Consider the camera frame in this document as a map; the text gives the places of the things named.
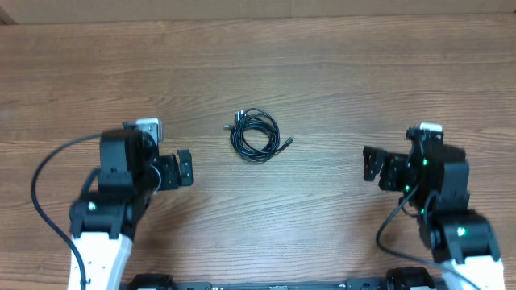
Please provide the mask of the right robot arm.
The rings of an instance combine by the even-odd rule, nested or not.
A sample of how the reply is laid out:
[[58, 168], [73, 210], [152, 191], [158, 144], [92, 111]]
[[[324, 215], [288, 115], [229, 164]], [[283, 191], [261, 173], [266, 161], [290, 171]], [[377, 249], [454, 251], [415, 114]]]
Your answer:
[[[468, 204], [469, 164], [464, 149], [439, 141], [414, 140], [408, 154], [364, 147], [364, 180], [378, 178], [385, 191], [402, 193], [377, 231], [377, 246], [390, 255], [434, 267], [450, 289], [503, 289], [501, 250], [488, 219]], [[381, 235], [406, 205], [419, 224], [425, 260], [385, 246]]]

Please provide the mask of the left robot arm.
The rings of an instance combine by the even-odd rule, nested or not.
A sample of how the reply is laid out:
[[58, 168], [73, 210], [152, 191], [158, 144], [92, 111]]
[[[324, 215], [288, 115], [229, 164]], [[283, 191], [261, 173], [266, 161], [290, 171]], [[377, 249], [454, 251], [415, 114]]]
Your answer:
[[94, 169], [69, 211], [73, 245], [70, 289], [117, 289], [131, 255], [136, 228], [158, 191], [194, 182], [192, 155], [160, 155], [155, 138], [137, 127], [100, 138]]

